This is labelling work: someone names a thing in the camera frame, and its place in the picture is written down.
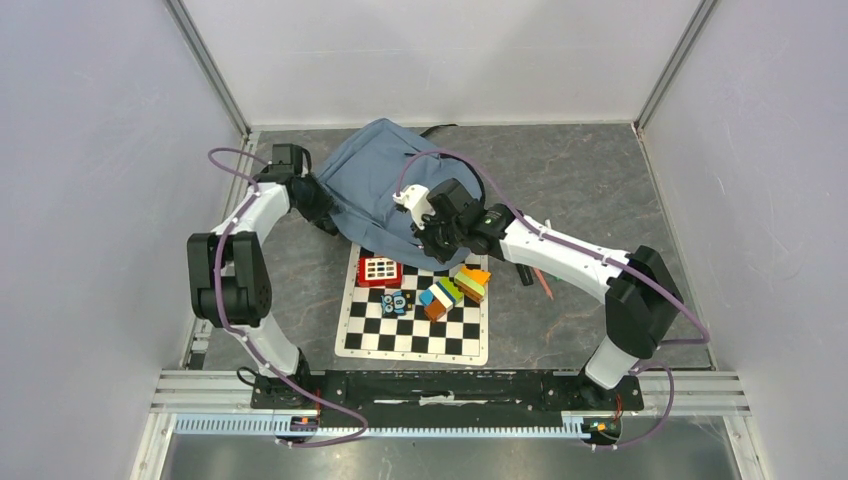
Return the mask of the blue grey backpack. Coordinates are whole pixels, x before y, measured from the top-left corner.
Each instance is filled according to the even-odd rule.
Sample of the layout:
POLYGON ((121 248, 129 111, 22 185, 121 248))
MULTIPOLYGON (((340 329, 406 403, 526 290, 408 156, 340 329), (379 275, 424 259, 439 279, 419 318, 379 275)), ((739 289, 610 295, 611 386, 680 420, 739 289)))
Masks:
POLYGON ((440 263, 427 256, 413 236, 412 218, 395 208, 399 187, 417 184, 432 189, 448 179, 461 182, 476 199, 483 198, 481 181, 459 160, 422 156, 411 167, 408 159, 436 145, 386 118, 375 120, 342 143, 316 172, 317 181, 333 198, 331 215, 339 232, 378 256, 421 270, 448 270, 471 254, 459 248, 440 263))

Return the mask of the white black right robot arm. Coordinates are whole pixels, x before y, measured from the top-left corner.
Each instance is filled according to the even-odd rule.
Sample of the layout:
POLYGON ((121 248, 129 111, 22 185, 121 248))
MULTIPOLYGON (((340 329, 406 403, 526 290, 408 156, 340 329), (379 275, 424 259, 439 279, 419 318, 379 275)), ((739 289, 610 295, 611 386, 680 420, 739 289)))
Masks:
POLYGON ((433 189, 406 186, 392 196, 410 214, 424 253, 441 263, 460 248, 547 272, 597 299, 605 308, 605 337, 582 368, 580 400, 602 408, 641 360, 652 358, 684 306, 657 251, 634 252, 581 241, 504 203, 486 206, 449 179, 433 189))

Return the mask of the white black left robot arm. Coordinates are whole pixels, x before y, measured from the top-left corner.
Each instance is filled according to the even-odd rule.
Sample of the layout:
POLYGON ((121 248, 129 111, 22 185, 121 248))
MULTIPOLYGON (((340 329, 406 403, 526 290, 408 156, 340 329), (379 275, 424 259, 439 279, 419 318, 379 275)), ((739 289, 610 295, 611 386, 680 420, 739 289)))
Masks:
POLYGON ((249 175, 208 158, 221 170, 247 181, 248 190, 221 224, 187 241, 191 305, 194 314, 234 337, 263 377, 277 377, 275 392, 290 407, 306 405, 314 381, 300 348, 282 332, 271 313, 273 291, 262 244, 292 210, 335 236, 335 205, 312 170, 310 152, 297 144, 275 144, 272 158, 249 175))

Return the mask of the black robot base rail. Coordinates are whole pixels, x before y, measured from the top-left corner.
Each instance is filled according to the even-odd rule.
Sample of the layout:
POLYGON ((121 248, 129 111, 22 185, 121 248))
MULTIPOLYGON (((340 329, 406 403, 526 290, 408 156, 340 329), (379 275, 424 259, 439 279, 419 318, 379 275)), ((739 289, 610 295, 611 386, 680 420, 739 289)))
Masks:
POLYGON ((315 425, 357 427, 372 433, 430 429, 504 433, 555 427, 564 412, 598 414, 615 423, 644 408, 636 377, 605 390, 581 373, 555 370, 328 370, 298 374, 294 390, 260 376, 254 409, 317 410, 315 425))

